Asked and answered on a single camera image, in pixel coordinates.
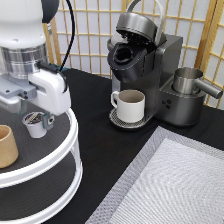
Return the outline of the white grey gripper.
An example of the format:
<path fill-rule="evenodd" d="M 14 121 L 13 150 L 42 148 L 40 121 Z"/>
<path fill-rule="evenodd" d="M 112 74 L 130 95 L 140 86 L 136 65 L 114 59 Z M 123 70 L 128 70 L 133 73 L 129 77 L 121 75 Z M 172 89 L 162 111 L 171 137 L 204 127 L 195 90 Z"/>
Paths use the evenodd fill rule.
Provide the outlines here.
<path fill-rule="evenodd" d="M 0 107 L 6 111 L 23 115 L 27 111 L 27 101 L 36 96 L 36 87 L 27 79 L 13 78 L 8 74 L 0 75 Z M 44 129 L 52 129 L 53 123 L 52 114 L 47 112 L 42 115 Z"/>

